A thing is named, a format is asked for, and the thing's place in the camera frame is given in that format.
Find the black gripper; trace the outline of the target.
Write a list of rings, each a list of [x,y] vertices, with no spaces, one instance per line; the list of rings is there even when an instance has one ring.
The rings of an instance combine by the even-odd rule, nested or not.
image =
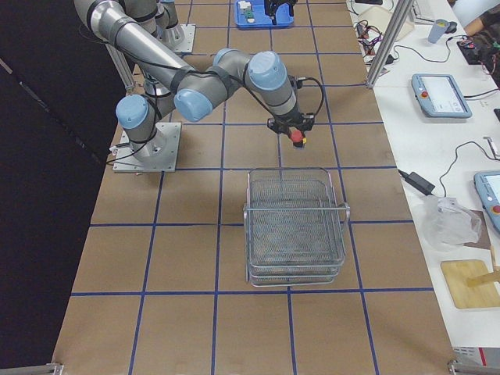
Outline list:
[[[289,16],[294,16],[296,0],[264,0],[264,13],[271,19],[271,23],[276,26],[276,15],[282,5],[287,5]]]
[[[295,128],[304,134],[311,131],[314,123],[315,115],[312,112],[290,112],[283,116],[273,115],[267,120],[267,127],[276,134],[291,135],[291,128]]]

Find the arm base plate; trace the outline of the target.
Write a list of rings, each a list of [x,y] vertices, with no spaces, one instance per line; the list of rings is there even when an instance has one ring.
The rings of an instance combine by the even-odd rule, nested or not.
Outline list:
[[[159,40],[176,54],[192,53],[195,40],[194,24],[177,24],[166,29],[159,29]]]
[[[154,138],[143,148],[139,144],[131,148],[126,132],[122,131],[120,143],[125,146],[116,149],[118,161],[112,161],[115,173],[170,173],[176,170],[182,125],[158,122],[155,126]]]

